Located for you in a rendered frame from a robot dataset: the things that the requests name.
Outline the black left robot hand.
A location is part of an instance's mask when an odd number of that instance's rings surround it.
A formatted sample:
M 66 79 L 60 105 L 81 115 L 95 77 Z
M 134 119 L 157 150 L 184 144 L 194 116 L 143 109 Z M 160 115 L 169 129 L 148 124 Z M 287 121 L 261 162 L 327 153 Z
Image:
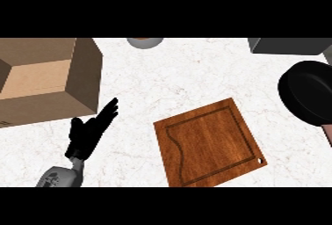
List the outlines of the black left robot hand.
M 107 105 L 101 108 L 95 117 L 82 122 L 79 118 L 70 119 L 69 126 L 69 146 L 64 152 L 66 158 L 78 158 L 87 160 L 97 146 L 101 134 L 112 124 L 112 120 L 118 115 L 118 98 L 113 98 Z

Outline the black pan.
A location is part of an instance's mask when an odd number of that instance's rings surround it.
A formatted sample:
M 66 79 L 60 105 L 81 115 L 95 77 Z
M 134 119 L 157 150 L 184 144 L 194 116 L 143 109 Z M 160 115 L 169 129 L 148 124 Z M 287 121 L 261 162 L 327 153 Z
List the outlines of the black pan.
M 298 62 L 281 74 L 277 90 L 286 109 L 302 122 L 321 127 L 332 146 L 332 66 Z

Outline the grey round container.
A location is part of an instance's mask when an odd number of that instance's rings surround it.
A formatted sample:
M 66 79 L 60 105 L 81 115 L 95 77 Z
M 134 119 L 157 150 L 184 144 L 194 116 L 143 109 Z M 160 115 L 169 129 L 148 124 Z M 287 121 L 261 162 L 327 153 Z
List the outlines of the grey round container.
M 137 39 L 137 38 L 128 38 L 126 41 L 129 45 L 138 49 L 148 49 L 151 47 L 156 47 L 159 43 L 162 42 L 162 38 L 144 38 L 144 39 Z

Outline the dark grey appliance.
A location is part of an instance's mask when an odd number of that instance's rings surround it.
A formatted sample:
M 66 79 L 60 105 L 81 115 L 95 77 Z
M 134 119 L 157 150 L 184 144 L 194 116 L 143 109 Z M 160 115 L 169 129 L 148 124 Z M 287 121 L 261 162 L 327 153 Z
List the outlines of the dark grey appliance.
M 332 38 L 249 38 L 247 46 L 256 59 L 287 64 L 318 61 L 332 65 Z

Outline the open brown cardboard box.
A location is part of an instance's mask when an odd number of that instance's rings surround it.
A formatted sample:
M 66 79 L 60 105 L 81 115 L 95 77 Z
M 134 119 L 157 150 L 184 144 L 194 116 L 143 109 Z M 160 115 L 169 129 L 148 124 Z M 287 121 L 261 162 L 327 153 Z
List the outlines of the open brown cardboard box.
M 0 38 L 0 128 L 97 112 L 101 51 L 89 38 Z

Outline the brown wooden cutting board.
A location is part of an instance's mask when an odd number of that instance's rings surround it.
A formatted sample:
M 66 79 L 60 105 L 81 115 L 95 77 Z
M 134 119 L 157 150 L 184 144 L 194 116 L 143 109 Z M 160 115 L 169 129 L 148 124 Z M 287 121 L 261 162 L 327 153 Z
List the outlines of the brown wooden cutting board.
M 215 186 L 267 165 L 231 98 L 159 120 L 154 135 L 171 186 Z

